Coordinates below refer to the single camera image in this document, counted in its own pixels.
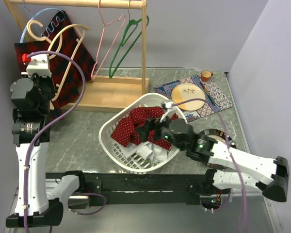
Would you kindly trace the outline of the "white cloth garment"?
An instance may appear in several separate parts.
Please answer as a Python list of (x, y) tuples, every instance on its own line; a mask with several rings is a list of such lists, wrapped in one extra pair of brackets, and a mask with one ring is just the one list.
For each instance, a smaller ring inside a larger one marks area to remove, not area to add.
[(150, 162), (164, 162), (168, 159), (168, 151), (156, 144), (144, 142), (139, 145), (129, 143), (126, 147), (118, 145), (125, 158), (139, 156)]

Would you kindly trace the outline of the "red polka dot garment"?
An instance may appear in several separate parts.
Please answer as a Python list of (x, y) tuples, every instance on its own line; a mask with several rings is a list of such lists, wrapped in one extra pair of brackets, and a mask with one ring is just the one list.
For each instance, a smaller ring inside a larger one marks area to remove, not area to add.
[(164, 114), (162, 107), (136, 107), (129, 112), (128, 117), (122, 118), (111, 138), (120, 145), (127, 147), (129, 143), (141, 144), (141, 138), (135, 129), (145, 125), (149, 118), (160, 118)]

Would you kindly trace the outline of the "red black plaid skirt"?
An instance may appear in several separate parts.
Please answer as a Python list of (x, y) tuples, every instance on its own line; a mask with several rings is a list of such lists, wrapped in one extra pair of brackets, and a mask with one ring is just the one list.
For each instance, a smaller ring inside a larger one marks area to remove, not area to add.
[[(62, 22), (59, 22), (59, 25), (55, 27), (55, 30), (50, 33), (49, 38), (51, 40), (55, 38), (56, 34), (59, 33), (61, 29), (72, 24), (65, 11), (64, 15), (62, 15), (61, 12), (57, 12), (51, 22), (53, 21), (57, 24), (56, 17), (59, 17), (60, 19), (65, 17), (65, 19)], [(14, 48), (16, 51), (19, 71), (26, 71), (26, 66), (22, 63), (23, 54), (47, 50), (48, 47), (49, 43), (47, 41), (15, 43)], [(87, 82), (91, 80), (90, 75), (95, 60), (82, 43), (81, 36), (78, 35), (77, 29), (71, 27), (63, 32), (62, 46), (59, 52), (69, 56), (80, 66)], [(70, 64), (66, 59), (59, 56), (55, 56), (50, 60), (50, 70), (52, 72), (55, 88), (59, 91), (59, 95), (51, 102), (54, 109), (50, 111), (50, 116), (52, 119), (55, 119), (62, 114), (61, 107), (71, 103), (79, 97), (79, 87), (82, 86), (82, 78), (73, 64)]]

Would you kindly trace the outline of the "light blue hanger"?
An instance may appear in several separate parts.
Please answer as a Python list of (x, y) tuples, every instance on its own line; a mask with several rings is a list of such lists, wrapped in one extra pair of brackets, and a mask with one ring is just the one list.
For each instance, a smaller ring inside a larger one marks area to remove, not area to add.
[[(57, 11), (57, 12), (61, 12), (61, 14), (64, 15), (64, 11), (63, 11), (63, 10), (58, 9), (58, 8), (54, 8), (54, 7), (50, 7), (50, 8), (45, 8), (45, 9), (42, 9), (42, 10), (38, 11), (36, 14), (32, 15), (32, 17), (31, 17), (30, 20), (34, 20), (34, 19), (36, 19), (40, 14), (42, 14), (42, 13), (44, 13), (44, 12), (47, 12), (47, 11), (52, 11), (52, 10)], [(60, 19), (59, 17), (56, 17), (55, 19), (56, 19), (56, 21), (57, 21), (57, 24), (55, 24), (53, 21), (50, 23), (51, 26), (52, 26), (52, 30), (51, 30), (49, 27), (46, 28), (46, 32), (48, 33), (47, 37), (50, 36), (50, 33), (53, 32), (53, 31), (55, 30), (55, 27), (57, 27), (57, 26), (59, 25), (59, 22), (62, 22), (62, 21), (65, 19), (65, 17), (63, 17), (63, 19)], [(19, 41), (20, 43), (23, 43), (23, 42), (24, 42), (24, 40), (25, 40), (25, 35), (26, 35), (27, 31), (28, 31), (27, 26), (25, 26), (25, 28), (24, 28), (24, 30), (23, 30), (23, 32), (22, 32), (22, 35), (21, 35), (20, 41)]]

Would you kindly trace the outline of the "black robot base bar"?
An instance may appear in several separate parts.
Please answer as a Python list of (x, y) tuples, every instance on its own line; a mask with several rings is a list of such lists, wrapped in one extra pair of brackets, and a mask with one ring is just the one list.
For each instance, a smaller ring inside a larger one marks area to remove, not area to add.
[(161, 204), (185, 203), (199, 205), (200, 197), (224, 195), (230, 189), (219, 190), (213, 186), (215, 170), (205, 174), (146, 174), (86, 173), (86, 187), (82, 191), (102, 194), (90, 197), (90, 206), (103, 203)]

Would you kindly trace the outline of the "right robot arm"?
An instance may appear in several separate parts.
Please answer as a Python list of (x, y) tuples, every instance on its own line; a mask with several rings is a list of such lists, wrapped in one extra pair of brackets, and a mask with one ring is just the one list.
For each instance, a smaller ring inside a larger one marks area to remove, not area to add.
[(164, 139), (186, 156), (198, 162), (222, 165), (234, 170), (232, 173), (217, 171), (205, 179), (203, 189), (214, 193), (218, 189), (259, 190), (270, 200), (286, 202), (289, 184), (289, 165), (284, 157), (265, 158), (231, 148), (206, 135), (195, 133), (183, 119), (158, 120), (149, 118), (135, 129), (142, 142), (153, 131), (153, 140)]

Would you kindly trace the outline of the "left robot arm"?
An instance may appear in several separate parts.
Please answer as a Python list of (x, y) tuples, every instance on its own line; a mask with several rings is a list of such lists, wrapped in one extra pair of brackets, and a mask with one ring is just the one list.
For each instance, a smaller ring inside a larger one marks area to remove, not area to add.
[(73, 193), (81, 195), (87, 183), (81, 171), (66, 172), (51, 194), (46, 191), (46, 158), (50, 141), (50, 100), (55, 92), (50, 75), (21, 73), (10, 87), (12, 134), (18, 157), (18, 200), (7, 228), (58, 226)]

